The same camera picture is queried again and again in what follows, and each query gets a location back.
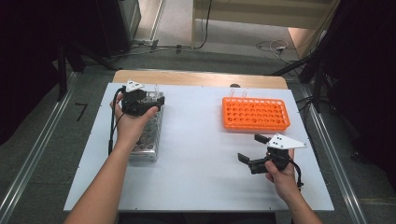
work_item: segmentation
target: person's left hand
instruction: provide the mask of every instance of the person's left hand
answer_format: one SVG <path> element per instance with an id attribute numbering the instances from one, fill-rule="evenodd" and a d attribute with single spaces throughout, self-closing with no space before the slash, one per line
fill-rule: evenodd
<path id="1" fill-rule="evenodd" d="M 121 148 L 128 148 L 132 150 L 136 142 L 139 140 L 146 123 L 152 117 L 154 117 L 155 113 L 157 113 L 158 111 L 158 108 L 157 106 L 150 108 L 141 117 L 133 117 L 127 114 L 123 114 L 119 105 L 122 97 L 122 94 L 119 94 L 117 96 L 115 106 L 115 116 L 116 120 L 118 120 L 116 144 L 120 145 Z M 110 107 L 113 107 L 113 101 L 110 102 Z"/>

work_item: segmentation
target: black cable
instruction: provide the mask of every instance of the black cable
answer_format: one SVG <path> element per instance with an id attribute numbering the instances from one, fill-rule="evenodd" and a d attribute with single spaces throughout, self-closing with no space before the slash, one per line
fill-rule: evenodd
<path id="1" fill-rule="evenodd" d="M 209 24 L 209 15 L 210 15 L 210 9 L 211 8 L 212 8 L 212 0 L 210 0 L 210 2 L 209 2 L 209 10 L 207 11 L 207 16 L 206 16 L 205 40 L 204 40 L 204 42 L 202 43 L 202 45 L 200 47 L 195 48 L 195 49 L 201 49 L 204 46 L 204 44 L 206 43 L 206 40 L 207 40 L 207 25 Z"/>
<path id="2" fill-rule="evenodd" d="M 301 187 L 304 185 L 304 183 L 301 181 L 301 169 L 300 166 L 297 165 L 297 163 L 294 162 L 292 158 L 289 158 L 289 162 L 293 164 L 294 168 L 297 171 L 297 188 L 301 191 Z"/>
<path id="3" fill-rule="evenodd" d="M 110 140 L 108 140 L 108 155 L 110 155 L 111 151 L 113 150 L 113 135 L 115 131 L 115 128 L 113 128 L 113 126 L 114 126 L 114 116 L 116 113 L 117 96 L 119 95 L 120 92 L 124 91 L 124 89 L 125 87 L 119 88 L 114 94 L 114 98 L 113 98 L 113 108 L 111 109 Z"/>

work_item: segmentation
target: metal rail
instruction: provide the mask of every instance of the metal rail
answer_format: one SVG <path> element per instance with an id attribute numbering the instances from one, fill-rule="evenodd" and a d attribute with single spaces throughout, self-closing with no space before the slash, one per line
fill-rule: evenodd
<path id="1" fill-rule="evenodd" d="M 58 124 L 58 121 L 67 106 L 67 103 L 76 86 L 77 80 L 77 74 L 74 72 L 71 73 L 67 84 L 69 87 L 69 92 L 66 93 L 61 102 L 56 103 L 43 130 L 41 131 L 29 155 L 23 163 L 23 166 L 21 167 L 12 184 L 9 186 L 6 197 L 0 206 L 0 223 L 8 223 L 9 218 L 11 217 L 12 212 L 18 203 L 18 200 L 22 196 L 23 191 L 25 190 L 30 177 L 33 174 L 35 167 L 40 161 L 41 155 L 43 154 L 53 131 L 55 130 L 56 125 Z"/>

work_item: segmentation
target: finger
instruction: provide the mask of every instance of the finger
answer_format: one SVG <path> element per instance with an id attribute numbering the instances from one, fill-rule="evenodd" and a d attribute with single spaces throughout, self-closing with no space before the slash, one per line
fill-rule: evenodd
<path id="1" fill-rule="evenodd" d="M 276 178 L 277 174 L 279 174 L 279 171 L 277 170 L 276 166 L 274 165 L 273 162 L 267 161 L 265 164 L 265 168 L 267 168 L 268 173 L 273 177 Z"/>
<path id="2" fill-rule="evenodd" d="M 142 116 L 143 120 L 145 122 L 149 121 L 149 119 L 154 117 L 154 115 L 157 113 L 157 111 L 158 111 L 158 107 L 157 106 L 153 106 L 148 111 L 146 111 L 146 113 Z"/>
<path id="3" fill-rule="evenodd" d="M 115 109 L 114 109 L 114 114 L 116 115 L 116 118 L 119 119 L 123 112 L 121 110 L 121 107 L 119 105 L 116 105 Z"/>
<path id="4" fill-rule="evenodd" d="M 116 103 L 118 104 L 120 102 L 120 100 L 122 100 L 122 98 L 123 98 L 123 94 L 122 93 L 118 94 Z"/>
<path id="5" fill-rule="evenodd" d="M 294 148 L 289 149 L 289 156 L 291 157 L 292 160 L 294 160 Z"/>
<path id="6" fill-rule="evenodd" d="M 274 183 L 274 177 L 273 177 L 271 174 L 266 173 L 266 174 L 265 174 L 265 177 L 267 178 L 267 180 L 269 180 L 269 181 L 271 181 L 271 182 Z"/>

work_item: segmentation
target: gray floor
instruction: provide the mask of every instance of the gray floor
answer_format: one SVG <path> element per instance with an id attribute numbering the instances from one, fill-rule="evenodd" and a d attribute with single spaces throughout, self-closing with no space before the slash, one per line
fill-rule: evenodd
<path id="1" fill-rule="evenodd" d="M 157 37 L 166 43 L 165 38 L 159 36 L 161 29 L 159 27 Z M 289 37 L 284 35 L 273 36 L 263 38 L 262 41 L 287 38 Z M 273 57 L 271 52 L 260 56 L 248 55 L 248 53 L 239 54 L 239 51 L 238 54 L 235 51 L 223 52 L 220 51 L 221 48 L 215 52 L 213 46 L 211 47 L 212 51 L 204 49 L 201 51 L 183 50 L 180 54 L 176 54 L 174 50 L 162 50 L 155 53 L 129 55 L 121 57 L 115 62 L 115 65 L 124 69 L 221 72 L 253 76 L 271 74 L 285 66 L 285 62 Z M 8 223 L 62 223 L 67 215 L 63 208 L 73 182 L 73 176 L 88 140 L 106 84 L 111 82 L 115 73 L 89 59 L 87 64 L 84 73 L 77 74 L 78 79 L 75 89 L 64 113 L 44 148 L 41 159 L 16 203 Z M 288 81 L 288 87 L 292 90 L 295 99 L 298 100 L 304 98 L 304 95 L 302 85 L 297 81 L 296 72 L 292 71 L 282 77 Z M 56 105 L 57 94 L 58 88 L 55 87 L 26 118 L 12 138 L 0 146 L 0 194 L 2 198 L 6 196 L 8 187 L 16 178 L 24 160 L 35 145 L 37 137 Z M 76 103 L 88 105 L 79 121 L 77 119 L 82 108 Z M 320 106 L 327 130 L 360 201 L 367 222 L 394 223 L 396 195 L 385 173 L 372 164 L 350 159 L 354 148 L 350 144 L 350 137 L 344 122 L 339 116 L 332 115 L 326 104 Z M 324 223 L 354 223 L 317 128 L 310 115 L 307 116 L 306 120 L 307 131 L 310 133 L 313 145 L 318 153 L 319 167 L 328 183 L 327 188 L 335 207 L 333 212 L 318 212 L 318 215 Z M 290 223 L 289 213 L 277 213 L 276 216 L 278 223 Z M 190 217 L 191 223 L 199 223 L 200 220 L 205 220 L 205 216 L 200 216 L 200 214 L 194 214 Z"/>

